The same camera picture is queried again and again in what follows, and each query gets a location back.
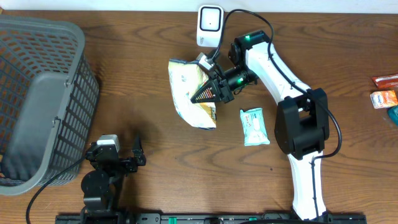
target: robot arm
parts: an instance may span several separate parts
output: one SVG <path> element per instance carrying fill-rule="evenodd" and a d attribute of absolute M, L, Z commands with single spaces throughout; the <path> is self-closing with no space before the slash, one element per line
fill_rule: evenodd
<path fill-rule="evenodd" d="M 287 80 L 278 72 L 269 59 L 267 52 L 269 38 L 261 30 L 235 38 L 231 44 L 229 58 L 235 64 L 226 71 L 224 77 L 207 70 L 210 81 L 193 96 L 193 103 L 202 101 L 233 100 L 231 91 L 244 87 L 260 78 L 277 103 L 275 137 L 279 147 L 288 155 L 292 168 L 294 183 L 293 209 L 302 220 L 313 220 L 317 217 L 313 198 L 312 165 L 313 157 L 322 155 L 325 141 L 329 137 L 328 115 L 309 100 L 301 92 L 292 88 Z M 280 59 L 273 44 L 271 54 L 278 67 L 285 75 L 303 89 L 311 92 L 314 98 L 327 106 L 326 94 L 322 89 L 311 90 L 300 81 L 286 64 Z M 202 92 L 211 92 L 210 98 L 204 98 Z M 308 113 L 300 117 L 299 113 Z M 315 188 L 318 214 L 326 211 L 322 200 L 321 160 L 315 161 Z"/>

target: white background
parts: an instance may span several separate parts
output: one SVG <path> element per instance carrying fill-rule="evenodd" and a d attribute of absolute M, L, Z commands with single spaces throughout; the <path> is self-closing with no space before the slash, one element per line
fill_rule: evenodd
<path fill-rule="evenodd" d="M 0 0 L 4 9 L 197 11 L 216 4 L 225 11 L 398 13 L 398 0 Z"/>

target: gray plastic bin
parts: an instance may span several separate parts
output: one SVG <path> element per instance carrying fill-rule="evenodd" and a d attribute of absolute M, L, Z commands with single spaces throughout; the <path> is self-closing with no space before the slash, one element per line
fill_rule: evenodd
<path fill-rule="evenodd" d="M 82 156 L 99 93 L 84 46 L 75 24 L 0 15 L 0 194 L 22 194 Z"/>

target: teal package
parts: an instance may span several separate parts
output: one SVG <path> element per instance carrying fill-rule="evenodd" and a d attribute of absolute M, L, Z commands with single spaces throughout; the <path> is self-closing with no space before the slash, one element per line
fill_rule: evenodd
<path fill-rule="evenodd" d="M 389 109 L 388 116 L 390 116 L 391 120 L 398 125 L 398 106 Z"/>
<path fill-rule="evenodd" d="M 262 108 L 255 108 L 244 112 L 241 110 L 241 121 L 245 146 L 269 144 L 266 125 L 262 117 Z"/>

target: brown wooden surface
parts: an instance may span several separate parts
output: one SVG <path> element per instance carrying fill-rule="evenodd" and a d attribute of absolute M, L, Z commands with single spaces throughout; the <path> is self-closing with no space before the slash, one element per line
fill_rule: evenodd
<path fill-rule="evenodd" d="M 85 53 L 102 81 L 89 142 L 117 134 L 128 151 L 140 134 L 147 165 L 125 182 L 122 206 L 165 213 L 263 213 L 288 210 L 293 199 L 290 165 L 274 137 L 275 102 L 260 83 L 228 104 L 217 105 L 217 129 L 189 126 L 175 111 L 167 64 L 193 60 L 196 13 L 5 11 L 15 16 L 70 21 L 86 35 Z M 375 110 L 370 77 L 398 72 L 398 15 L 263 14 L 274 25 L 275 47 L 291 70 L 312 88 L 322 87 L 343 132 L 343 148 L 322 162 L 323 198 L 332 212 L 363 212 L 368 223 L 398 222 L 398 128 L 386 110 Z M 244 14 L 227 24 L 227 43 L 263 29 Z M 261 107 L 269 146 L 243 146 L 239 109 Z M 331 128 L 325 152 L 336 146 Z M 53 223 L 59 213 L 83 207 L 80 182 L 45 189 L 32 223 Z M 0 197 L 0 223 L 24 223 L 37 189 Z"/>

